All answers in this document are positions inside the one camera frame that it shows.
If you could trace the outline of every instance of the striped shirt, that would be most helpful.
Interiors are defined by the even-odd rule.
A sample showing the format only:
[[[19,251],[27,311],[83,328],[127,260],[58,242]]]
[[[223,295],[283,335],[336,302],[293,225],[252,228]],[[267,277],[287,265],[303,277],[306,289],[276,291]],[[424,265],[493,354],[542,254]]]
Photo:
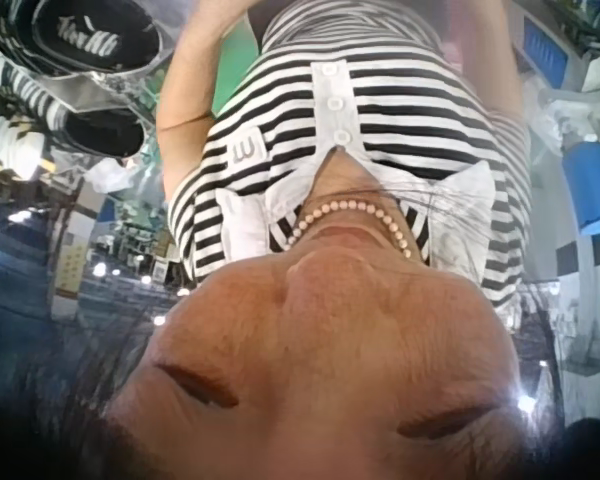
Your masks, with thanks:
[[[473,249],[479,259],[470,268],[479,273],[472,279],[505,325],[517,328],[530,222],[528,130],[481,104],[420,17],[382,0],[299,1],[273,20],[261,57],[220,112],[200,167],[181,183],[169,208],[190,277],[200,284],[236,260],[227,236],[244,234],[252,256],[282,252],[311,188],[311,178],[308,187],[297,187],[300,173],[316,173],[335,145],[346,145],[385,187],[392,172],[413,180],[396,197],[425,261],[453,270],[459,250],[445,261],[437,257],[458,244]],[[485,182],[467,183],[476,178]],[[482,187],[489,182],[492,198]],[[432,208],[432,196],[453,183],[465,185],[455,190],[463,192],[459,208],[448,201]],[[431,186],[433,193],[418,197],[413,185],[414,191]],[[481,230],[473,228],[479,221],[474,212],[461,207],[483,194],[488,218]],[[238,213],[230,214],[240,202]],[[265,233],[254,237],[260,226],[235,226],[239,218],[260,222]],[[464,226],[434,235],[434,223],[438,230],[444,223]],[[481,242],[471,230],[484,236],[484,252],[474,246]],[[449,237],[455,247],[446,246]]]

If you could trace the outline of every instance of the eye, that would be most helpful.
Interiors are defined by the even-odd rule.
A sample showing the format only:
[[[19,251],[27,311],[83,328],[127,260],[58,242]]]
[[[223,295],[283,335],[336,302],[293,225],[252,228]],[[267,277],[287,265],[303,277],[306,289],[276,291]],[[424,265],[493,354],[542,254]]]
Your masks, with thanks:
[[[189,396],[209,407],[231,409],[238,406],[236,396],[226,387],[179,367],[160,366]]]
[[[398,427],[398,433],[411,439],[440,440],[454,435],[479,420],[496,407],[476,407],[409,422]]]

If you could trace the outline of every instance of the hand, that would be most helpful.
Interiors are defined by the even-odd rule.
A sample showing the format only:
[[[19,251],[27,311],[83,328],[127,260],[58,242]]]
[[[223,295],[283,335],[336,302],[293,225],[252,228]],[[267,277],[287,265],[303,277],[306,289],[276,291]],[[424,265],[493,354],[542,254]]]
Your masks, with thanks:
[[[223,35],[247,11],[263,0],[198,0],[192,22]]]

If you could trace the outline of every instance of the woman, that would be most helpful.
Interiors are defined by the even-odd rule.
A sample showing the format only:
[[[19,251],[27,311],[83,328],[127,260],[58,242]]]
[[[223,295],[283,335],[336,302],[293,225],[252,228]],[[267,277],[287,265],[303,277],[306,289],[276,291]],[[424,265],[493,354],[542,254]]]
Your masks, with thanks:
[[[502,0],[459,2],[475,93],[400,2],[283,2],[214,119],[223,34],[258,3],[201,0],[174,56],[158,139],[199,288],[109,418],[174,478],[501,473],[530,203]]]

